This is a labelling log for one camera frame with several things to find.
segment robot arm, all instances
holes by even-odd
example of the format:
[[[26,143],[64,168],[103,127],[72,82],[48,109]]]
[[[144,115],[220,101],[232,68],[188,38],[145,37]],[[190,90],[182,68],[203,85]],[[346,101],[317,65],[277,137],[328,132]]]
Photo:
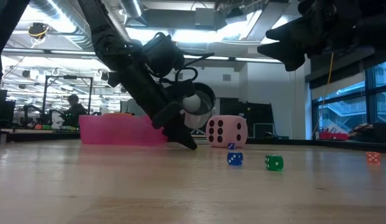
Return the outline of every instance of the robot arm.
[[[106,8],[100,0],[78,0],[91,28],[94,51],[99,59],[113,72],[108,83],[115,87],[121,84],[147,113],[154,128],[163,127],[164,135],[190,149],[196,149],[189,129],[185,126],[181,99],[195,94],[193,80],[198,75],[195,68],[186,67],[183,54],[170,38],[158,33],[144,46],[126,42],[115,30],[108,18]],[[197,55],[198,60],[213,54]],[[177,74],[183,69],[195,72],[192,80],[178,82],[164,79],[172,69]],[[164,88],[153,78],[173,85]]]
[[[0,82],[2,79],[2,51],[16,28],[30,0],[8,0],[0,13]]]
[[[287,71],[302,66],[305,54],[386,47],[386,0],[302,0],[298,10],[302,17],[266,32],[279,42],[257,48],[283,62]]]

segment white ball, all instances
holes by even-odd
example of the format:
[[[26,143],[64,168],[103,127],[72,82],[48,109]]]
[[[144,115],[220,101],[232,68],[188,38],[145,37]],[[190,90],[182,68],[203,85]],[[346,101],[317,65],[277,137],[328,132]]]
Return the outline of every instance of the white ball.
[[[197,94],[194,94],[193,96],[182,99],[182,104],[185,111],[192,113],[200,108],[201,98]]]

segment window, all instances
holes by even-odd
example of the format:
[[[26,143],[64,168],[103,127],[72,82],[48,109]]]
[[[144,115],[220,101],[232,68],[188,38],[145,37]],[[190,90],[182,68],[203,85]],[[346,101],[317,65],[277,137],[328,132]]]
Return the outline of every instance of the window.
[[[339,96],[346,96],[348,94],[357,93],[357,92],[364,91],[364,90],[365,90],[365,81],[362,81],[362,82],[356,83],[354,85],[348,86],[346,88],[340,89],[338,91],[335,91],[333,93],[330,93],[326,96],[325,99],[327,100],[327,99],[331,99],[331,98],[335,98],[335,97],[339,97]],[[324,97],[318,98],[318,101],[322,102],[323,98]]]
[[[357,76],[357,80],[352,78],[328,86],[333,92],[326,96],[324,106],[323,97],[319,94],[320,90],[324,91],[327,87],[320,86],[312,90],[313,128],[318,128],[315,131],[320,139],[348,140],[346,133],[358,124],[386,122],[386,62],[360,74],[364,74],[362,78],[365,81]]]
[[[377,122],[386,122],[386,91],[378,93],[376,96],[377,102]]]
[[[323,108],[319,105],[318,117],[320,130],[328,128],[333,133],[348,133],[354,126],[367,120],[365,97],[328,103]]]
[[[386,85],[386,62],[374,66],[375,87]]]

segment blue die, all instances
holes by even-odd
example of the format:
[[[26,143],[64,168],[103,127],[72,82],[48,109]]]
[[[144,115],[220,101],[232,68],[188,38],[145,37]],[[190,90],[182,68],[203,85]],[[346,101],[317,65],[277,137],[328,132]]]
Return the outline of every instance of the blue die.
[[[229,149],[236,149],[236,145],[234,143],[229,143]]]
[[[232,166],[241,166],[243,158],[242,152],[229,152],[227,154],[227,162]]]

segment green die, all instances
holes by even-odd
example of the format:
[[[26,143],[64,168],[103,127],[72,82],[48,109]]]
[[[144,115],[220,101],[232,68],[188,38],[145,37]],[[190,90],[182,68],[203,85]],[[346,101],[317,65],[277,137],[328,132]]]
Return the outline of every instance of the green die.
[[[284,167],[284,161],[282,156],[279,155],[266,155],[265,166],[267,170],[281,171]]]

